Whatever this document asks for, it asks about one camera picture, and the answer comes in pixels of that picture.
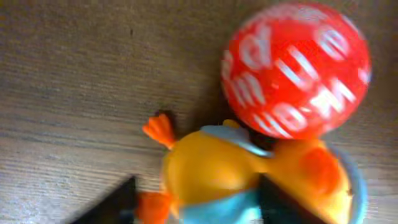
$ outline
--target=light blue clothing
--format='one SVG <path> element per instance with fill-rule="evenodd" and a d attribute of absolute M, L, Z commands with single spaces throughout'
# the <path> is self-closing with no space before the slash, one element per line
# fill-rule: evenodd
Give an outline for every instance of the light blue clothing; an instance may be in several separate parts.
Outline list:
<path fill-rule="evenodd" d="M 248 190 L 222 200 L 184 207 L 180 217 L 183 224 L 248 224 L 261 218 L 261 209 L 257 192 Z"/>

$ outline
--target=yellow rubber duck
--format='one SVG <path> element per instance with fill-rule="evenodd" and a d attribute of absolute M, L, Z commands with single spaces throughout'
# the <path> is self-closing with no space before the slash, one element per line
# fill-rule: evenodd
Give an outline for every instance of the yellow rubber duck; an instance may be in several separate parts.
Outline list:
<path fill-rule="evenodd" d="M 350 179 L 339 158 L 320 140 L 279 141 L 267 152 L 251 144 L 238 123 L 226 120 L 176 141 L 164 114 L 150 118 L 143 131 L 170 149 L 162 167 L 162 192 L 141 195 L 138 216 L 145 224 L 164 223 L 169 211 L 182 223 L 195 223 L 189 220 L 196 210 L 219 209 L 207 219 L 225 218 L 229 211 L 222 207 L 252 203 L 247 195 L 237 195 L 255 189 L 261 173 L 325 223 L 350 222 Z"/>

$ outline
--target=toy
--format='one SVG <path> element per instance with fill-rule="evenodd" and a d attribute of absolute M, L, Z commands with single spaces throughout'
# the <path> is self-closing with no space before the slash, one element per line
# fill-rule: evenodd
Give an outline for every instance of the toy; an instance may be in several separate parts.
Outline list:
<path fill-rule="evenodd" d="M 251 128 L 310 139 L 341 125 L 363 99 L 371 66 L 366 41 L 344 15 L 321 4 L 265 9 L 233 36 L 222 83 Z"/>
<path fill-rule="evenodd" d="M 143 130 L 170 149 L 162 168 L 163 191 L 140 196 L 137 215 L 144 223 L 164 223 L 169 210 L 182 223 L 260 220 L 261 173 L 325 223 L 363 219 L 366 192 L 358 170 L 319 140 L 280 141 L 274 151 L 263 151 L 246 130 L 226 120 L 175 141 L 164 114 L 150 118 Z"/>

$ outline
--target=brown wood grain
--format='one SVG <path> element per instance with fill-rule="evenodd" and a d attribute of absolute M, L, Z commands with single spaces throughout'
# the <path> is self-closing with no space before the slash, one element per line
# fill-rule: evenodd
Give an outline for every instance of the brown wood grain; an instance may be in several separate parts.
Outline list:
<path fill-rule="evenodd" d="M 275 2 L 5 2 L 0 223 L 63 222 L 129 174 L 157 190 L 166 150 L 141 126 L 159 109 L 174 113 L 179 136 L 231 117 L 219 87 L 222 49 L 245 18 Z M 396 223 L 397 5 L 322 2 L 365 33 L 374 74 L 358 112 L 325 139 L 365 174 L 366 223 Z"/>

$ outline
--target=wooden surface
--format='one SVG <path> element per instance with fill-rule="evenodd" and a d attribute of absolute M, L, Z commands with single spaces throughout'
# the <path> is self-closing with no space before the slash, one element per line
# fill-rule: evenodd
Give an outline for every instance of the wooden surface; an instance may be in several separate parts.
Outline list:
<path fill-rule="evenodd" d="M 62 223 L 129 174 L 157 190 L 166 150 L 141 125 L 170 110 L 183 136 L 231 116 L 219 88 L 222 49 L 245 18 L 277 1 L 117 2 L 4 3 L 0 223 Z M 365 33 L 374 74 L 358 112 L 325 138 L 364 172 L 366 223 L 397 223 L 397 3 L 322 2 Z"/>

